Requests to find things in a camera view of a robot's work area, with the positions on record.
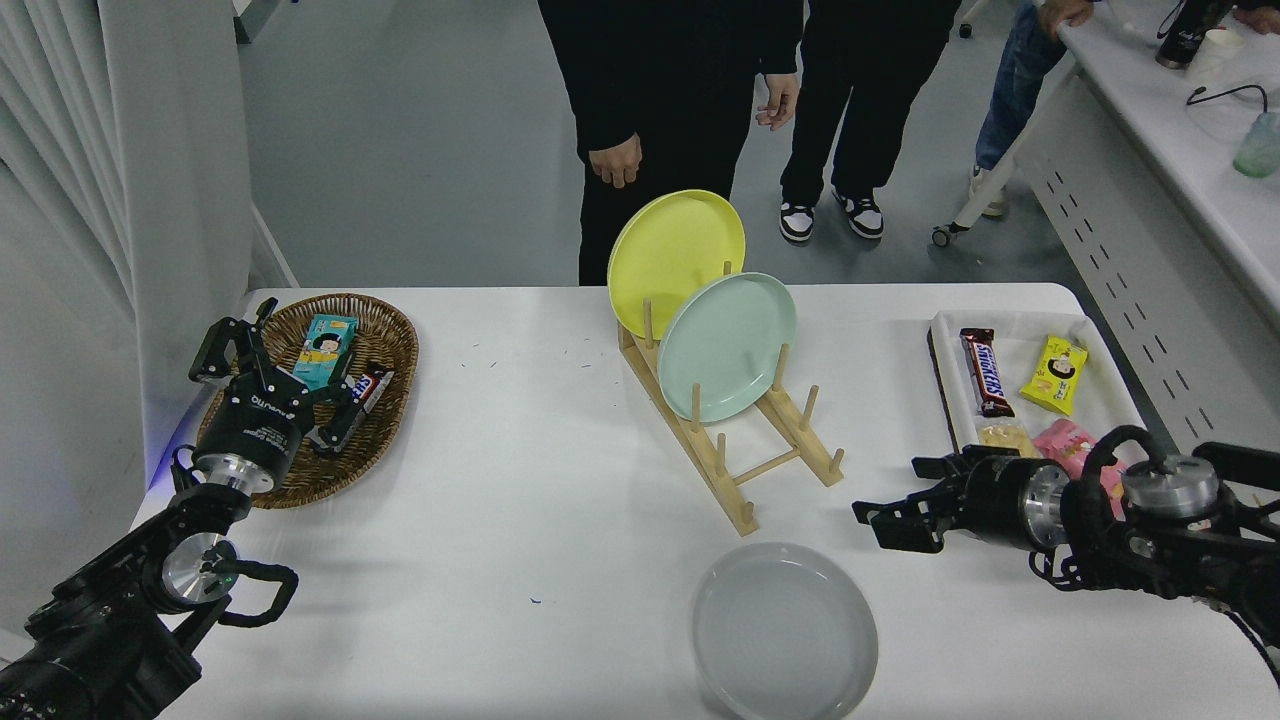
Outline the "person's left hand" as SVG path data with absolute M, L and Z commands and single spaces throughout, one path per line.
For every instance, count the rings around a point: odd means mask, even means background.
M 763 79 L 767 99 L 756 108 L 755 120 L 760 127 L 777 131 L 795 117 L 800 81 L 795 72 L 764 74 Z

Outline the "person's right hand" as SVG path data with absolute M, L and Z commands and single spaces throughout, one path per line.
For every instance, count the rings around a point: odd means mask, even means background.
M 637 181 L 641 163 L 643 145 L 636 133 L 612 147 L 588 152 L 588 164 L 593 173 L 617 190 Z

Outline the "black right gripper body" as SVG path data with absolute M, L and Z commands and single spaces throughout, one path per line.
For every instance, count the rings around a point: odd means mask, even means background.
M 957 528 L 982 541 L 1036 551 L 1025 507 L 1025 489 L 1044 460 L 1015 455 L 983 457 L 966 477 Z

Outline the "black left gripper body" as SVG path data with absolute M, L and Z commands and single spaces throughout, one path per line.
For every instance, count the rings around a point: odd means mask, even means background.
M 312 391 L 303 382 L 283 370 L 243 372 L 195 446 L 195 468 L 211 479 L 220 462 L 232 461 L 283 479 L 314 425 Z

